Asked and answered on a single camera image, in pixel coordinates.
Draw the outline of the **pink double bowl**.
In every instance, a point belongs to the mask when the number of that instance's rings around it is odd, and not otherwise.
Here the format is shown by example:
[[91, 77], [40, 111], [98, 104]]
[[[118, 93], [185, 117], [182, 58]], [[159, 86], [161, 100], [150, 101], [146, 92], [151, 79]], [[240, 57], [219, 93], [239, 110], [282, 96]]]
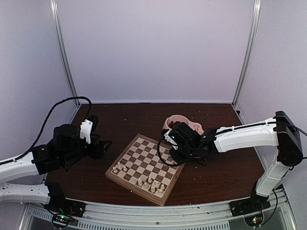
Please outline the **pink double bowl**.
[[169, 129], [171, 130], [171, 128], [168, 126], [170, 124], [171, 121], [180, 121], [181, 123], [185, 123], [187, 124], [192, 130], [195, 130], [196, 132], [198, 132], [200, 135], [202, 135], [204, 133], [204, 130], [202, 128], [202, 125], [200, 123], [197, 122], [193, 122], [190, 121], [188, 118], [186, 118], [185, 116], [182, 115], [172, 115], [170, 117], [168, 117], [163, 124], [163, 129]]

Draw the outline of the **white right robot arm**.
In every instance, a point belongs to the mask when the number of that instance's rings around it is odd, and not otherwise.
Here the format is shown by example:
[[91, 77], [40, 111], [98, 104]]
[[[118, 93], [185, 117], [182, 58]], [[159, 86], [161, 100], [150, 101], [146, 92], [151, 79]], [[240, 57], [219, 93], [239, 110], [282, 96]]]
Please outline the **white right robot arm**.
[[212, 151], [218, 153], [258, 146], [276, 146], [277, 152], [271, 165], [254, 184], [252, 195], [246, 200], [249, 211], [257, 211], [287, 171], [304, 159], [300, 133], [284, 111], [274, 117], [253, 124], [218, 127], [199, 134], [184, 122], [172, 129], [164, 129], [163, 136], [172, 145], [171, 155], [177, 163], [193, 158], [205, 158]]

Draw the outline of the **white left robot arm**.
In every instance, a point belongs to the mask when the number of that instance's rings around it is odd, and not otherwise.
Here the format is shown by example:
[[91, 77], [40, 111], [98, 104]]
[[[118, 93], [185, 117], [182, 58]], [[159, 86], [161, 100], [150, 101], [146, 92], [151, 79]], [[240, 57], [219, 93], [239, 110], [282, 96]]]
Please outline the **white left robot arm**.
[[31, 147], [21, 154], [0, 163], [1, 201], [39, 203], [51, 205], [59, 213], [69, 209], [61, 187], [57, 183], [43, 185], [9, 184], [11, 180], [30, 175], [43, 175], [58, 169], [69, 170], [85, 157], [102, 159], [112, 145], [111, 140], [101, 141], [92, 134], [93, 123], [89, 120], [80, 127], [64, 124], [54, 128], [53, 138], [46, 145]]

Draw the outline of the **dark chess pieces pile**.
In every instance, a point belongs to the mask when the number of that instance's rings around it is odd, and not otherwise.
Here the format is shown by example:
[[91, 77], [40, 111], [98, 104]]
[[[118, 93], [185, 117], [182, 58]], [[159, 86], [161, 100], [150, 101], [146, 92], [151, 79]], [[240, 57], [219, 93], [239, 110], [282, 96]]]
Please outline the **dark chess pieces pile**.
[[171, 121], [168, 125], [171, 129], [173, 129], [176, 125], [180, 124], [180, 121]]

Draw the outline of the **wooden chess board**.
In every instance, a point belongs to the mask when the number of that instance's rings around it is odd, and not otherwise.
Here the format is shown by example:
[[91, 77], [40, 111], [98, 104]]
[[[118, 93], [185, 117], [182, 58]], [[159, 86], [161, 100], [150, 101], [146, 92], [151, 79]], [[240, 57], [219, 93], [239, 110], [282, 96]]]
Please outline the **wooden chess board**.
[[[137, 134], [112, 163], [105, 175], [108, 179], [135, 194], [159, 206], [164, 206], [185, 165], [165, 165], [157, 154], [157, 144], [158, 141]], [[121, 168], [117, 166], [118, 162], [122, 164]], [[113, 173], [114, 168], [118, 169], [117, 174]], [[138, 178], [142, 178], [142, 187], [138, 186]], [[159, 182], [158, 187], [154, 186], [155, 181]], [[148, 189], [144, 188], [145, 182], [149, 185]], [[161, 184], [165, 185], [165, 189], [160, 195], [158, 189]], [[155, 187], [155, 193], [151, 192], [151, 186]]]

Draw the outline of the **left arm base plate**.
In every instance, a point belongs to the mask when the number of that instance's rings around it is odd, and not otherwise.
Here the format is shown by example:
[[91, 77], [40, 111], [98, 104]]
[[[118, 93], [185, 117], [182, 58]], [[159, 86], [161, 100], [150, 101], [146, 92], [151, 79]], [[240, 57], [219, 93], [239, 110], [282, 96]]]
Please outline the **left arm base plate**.
[[43, 205], [47, 210], [56, 213], [63, 213], [72, 217], [82, 218], [86, 204], [80, 201], [74, 201], [69, 199], [64, 200], [50, 200], [46, 205]]

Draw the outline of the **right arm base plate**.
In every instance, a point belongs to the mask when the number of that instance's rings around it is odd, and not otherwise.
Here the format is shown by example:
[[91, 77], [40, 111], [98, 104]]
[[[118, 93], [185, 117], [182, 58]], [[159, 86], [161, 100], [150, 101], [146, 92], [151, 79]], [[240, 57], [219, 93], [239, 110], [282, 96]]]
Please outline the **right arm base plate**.
[[233, 217], [247, 215], [254, 212], [260, 212], [263, 209], [270, 208], [271, 204], [268, 200], [263, 201], [259, 199], [242, 199], [238, 201], [232, 201], [229, 203], [230, 210]]

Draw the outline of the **front aluminium rail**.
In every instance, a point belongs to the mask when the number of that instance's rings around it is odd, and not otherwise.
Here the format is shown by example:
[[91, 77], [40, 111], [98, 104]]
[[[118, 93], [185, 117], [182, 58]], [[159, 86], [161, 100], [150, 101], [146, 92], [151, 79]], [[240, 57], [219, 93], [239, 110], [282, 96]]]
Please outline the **front aluminium rail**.
[[[262, 211], [265, 224], [250, 227], [253, 214], [233, 216], [229, 203], [183, 206], [121, 206], [86, 202], [83, 217], [75, 217], [64, 230], [298, 230], [290, 202], [283, 189], [270, 195], [270, 208]], [[27, 205], [18, 230], [56, 230], [52, 215], [42, 206]]]

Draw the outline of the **left aluminium frame post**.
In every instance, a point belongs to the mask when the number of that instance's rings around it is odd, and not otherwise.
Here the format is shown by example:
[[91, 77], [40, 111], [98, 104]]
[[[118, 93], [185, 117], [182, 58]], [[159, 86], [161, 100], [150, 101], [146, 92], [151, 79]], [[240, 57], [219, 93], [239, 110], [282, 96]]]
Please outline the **left aluminium frame post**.
[[64, 38], [63, 38], [63, 34], [62, 34], [62, 28], [61, 28], [60, 17], [59, 17], [58, 1], [57, 0], [50, 0], [50, 7], [51, 7], [51, 13], [52, 13], [55, 31], [56, 31], [56, 35], [57, 35], [57, 40], [58, 40], [58, 44], [59, 44], [59, 52], [60, 52], [60, 57], [61, 57], [65, 77], [67, 79], [71, 95], [73, 97], [77, 97], [77, 91], [76, 91], [75, 84], [73, 82], [73, 78], [72, 78], [72, 75], [71, 75], [71, 69], [70, 69], [70, 66], [69, 66], [67, 52], [66, 52], [66, 48], [65, 48], [65, 44], [64, 44]]

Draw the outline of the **aluminium frame post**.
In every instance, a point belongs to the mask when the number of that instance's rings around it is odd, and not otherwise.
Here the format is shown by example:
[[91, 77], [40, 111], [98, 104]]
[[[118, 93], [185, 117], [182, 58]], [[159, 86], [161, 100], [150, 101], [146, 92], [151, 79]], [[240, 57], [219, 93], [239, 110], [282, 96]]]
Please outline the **aluminium frame post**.
[[254, 43], [256, 40], [259, 21], [260, 21], [261, 2], [262, 2], [261, 0], [254, 0], [246, 51], [245, 51], [243, 64], [242, 64], [241, 72], [239, 75], [239, 80], [238, 80], [238, 84], [236, 87], [235, 95], [232, 100], [233, 107], [237, 107], [239, 97], [243, 89], [244, 81], [247, 76], [248, 67], [250, 64], [251, 56], [252, 56], [252, 50], [253, 50]]
[[59, 44], [59, 52], [60, 52], [60, 57], [61, 57], [65, 77], [67, 79], [71, 95], [73, 97], [77, 97], [77, 91], [76, 91], [75, 84], [73, 82], [73, 78], [72, 78], [72, 75], [71, 75], [71, 69], [70, 69], [70, 66], [69, 66], [67, 52], [66, 52], [66, 48], [65, 48], [65, 44], [64, 44], [64, 38], [63, 38], [63, 34], [62, 34], [62, 28], [61, 28], [60, 17], [59, 17], [58, 1], [57, 0], [50, 0], [50, 7], [51, 7], [51, 13], [52, 13], [55, 31], [56, 31], [56, 35], [57, 35], [57, 40], [58, 40], [58, 44]]

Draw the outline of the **right aluminium frame post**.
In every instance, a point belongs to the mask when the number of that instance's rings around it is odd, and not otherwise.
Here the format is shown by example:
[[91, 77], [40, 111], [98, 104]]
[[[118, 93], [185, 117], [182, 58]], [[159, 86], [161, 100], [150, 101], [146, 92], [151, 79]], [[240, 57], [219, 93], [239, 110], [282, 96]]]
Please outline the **right aluminium frame post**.
[[238, 80], [238, 84], [236, 87], [235, 95], [232, 100], [233, 107], [237, 107], [239, 97], [243, 89], [244, 81], [247, 76], [248, 67], [250, 64], [251, 56], [252, 56], [252, 50], [253, 50], [254, 43], [256, 40], [259, 21], [260, 21], [261, 2], [262, 2], [261, 0], [254, 0], [246, 51], [245, 51], [243, 64], [242, 64], [241, 72], [239, 75], [239, 80]]

